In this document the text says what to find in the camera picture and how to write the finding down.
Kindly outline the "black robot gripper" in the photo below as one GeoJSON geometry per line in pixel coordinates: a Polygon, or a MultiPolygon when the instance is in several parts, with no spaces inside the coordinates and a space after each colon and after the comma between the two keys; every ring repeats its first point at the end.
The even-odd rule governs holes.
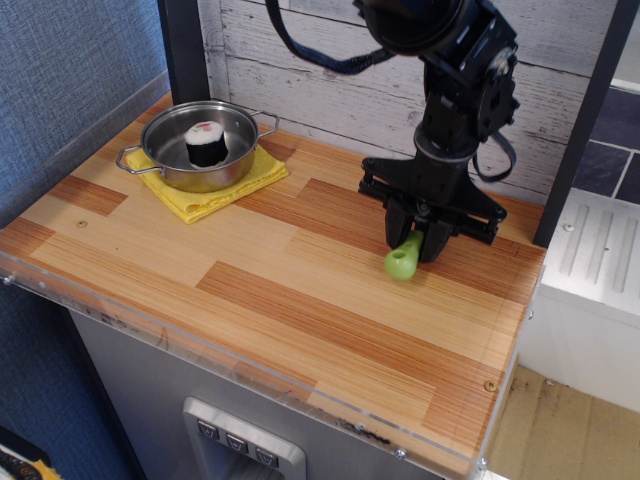
{"type": "Polygon", "coordinates": [[[359,191],[386,210],[386,242],[398,248],[412,230],[424,234],[419,261],[434,262],[449,238],[467,235],[485,244],[497,237],[506,210],[480,191],[465,158],[446,161],[417,151],[412,159],[369,157],[359,191]]]}

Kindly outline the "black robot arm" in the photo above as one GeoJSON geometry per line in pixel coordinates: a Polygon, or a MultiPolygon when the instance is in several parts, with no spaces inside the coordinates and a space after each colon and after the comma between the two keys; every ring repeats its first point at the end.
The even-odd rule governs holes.
{"type": "Polygon", "coordinates": [[[490,244],[506,210],[479,190],[468,169],[480,144],[516,153],[500,129],[514,121],[516,33],[489,1],[359,1],[373,38],[424,64],[425,111],[411,159],[367,158],[360,192],[386,210],[386,242],[432,262],[452,236],[490,244]]]}

